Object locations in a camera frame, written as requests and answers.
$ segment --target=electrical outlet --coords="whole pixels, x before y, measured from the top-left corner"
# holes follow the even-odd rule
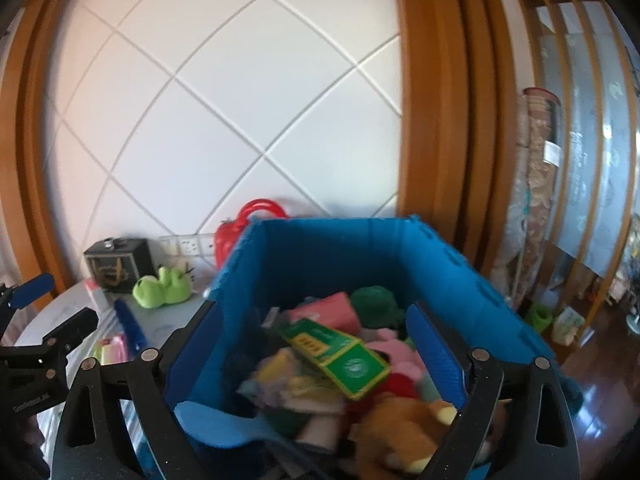
[[[213,256],[213,234],[200,235],[200,254],[202,256]]]
[[[175,236],[160,237],[160,246],[162,252],[167,256],[180,256],[180,247],[178,247],[178,238]]]
[[[200,245],[198,236],[178,236],[180,244],[180,254],[182,256],[200,256]]]

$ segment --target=screw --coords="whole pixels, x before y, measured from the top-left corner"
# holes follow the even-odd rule
[[[491,357],[489,355],[489,352],[487,352],[484,348],[476,348],[473,352],[471,352],[471,355],[476,361],[488,361],[489,357]]]
[[[80,365],[80,367],[82,368],[82,370],[91,370],[91,368],[93,368],[96,363],[97,361],[95,360],[94,357],[88,357],[87,359],[82,361],[82,364]]]
[[[143,361],[150,362],[156,359],[160,355],[160,352],[155,348],[147,348],[145,351],[140,354]]]
[[[546,370],[547,368],[549,368],[551,366],[551,364],[549,364],[548,359],[544,358],[544,357],[536,357],[536,360],[534,361],[536,366],[538,368],[540,368],[541,370]]]

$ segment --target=black robotic clamp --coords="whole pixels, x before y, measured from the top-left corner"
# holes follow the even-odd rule
[[[579,480],[580,464],[571,416],[551,362],[500,361],[482,348],[470,349],[454,330],[418,302],[423,322],[462,371],[468,399],[442,445],[418,480],[462,480],[473,467],[492,424],[498,400],[511,399],[500,446],[487,480],[563,478]]]
[[[53,288],[41,274],[15,286],[0,284],[0,336],[14,313]],[[49,332],[37,346],[0,347],[0,478],[43,479],[49,466],[42,457],[33,415],[64,402],[66,356],[93,332],[98,317],[84,308]]]
[[[490,480],[579,479],[578,452],[558,377],[546,358],[530,365],[502,362],[484,349],[470,350],[425,304],[425,321],[462,370],[467,401],[444,442],[417,480],[463,480],[492,423],[499,399],[512,399],[506,434],[492,457]],[[156,465],[165,480],[209,480],[180,425],[162,399],[166,374],[200,321],[215,304],[205,301],[190,323],[161,349],[132,362],[100,366],[86,359],[76,375],[60,421],[53,480],[140,480],[120,409],[133,401]]]
[[[50,274],[41,274],[20,286],[0,285],[0,336],[15,311],[32,303],[53,286]],[[98,326],[97,314],[84,308],[42,338],[37,346],[0,347],[0,418],[28,418],[64,402],[66,356]]]

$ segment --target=green box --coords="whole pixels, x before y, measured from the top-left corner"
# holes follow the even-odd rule
[[[387,363],[360,339],[310,319],[300,319],[280,333],[351,400],[361,399],[390,373]]]

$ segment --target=pink container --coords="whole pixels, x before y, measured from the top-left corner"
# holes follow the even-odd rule
[[[288,310],[287,315],[292,323],[307,318],[355,336],[362,328],[358,315],[344,292]]]

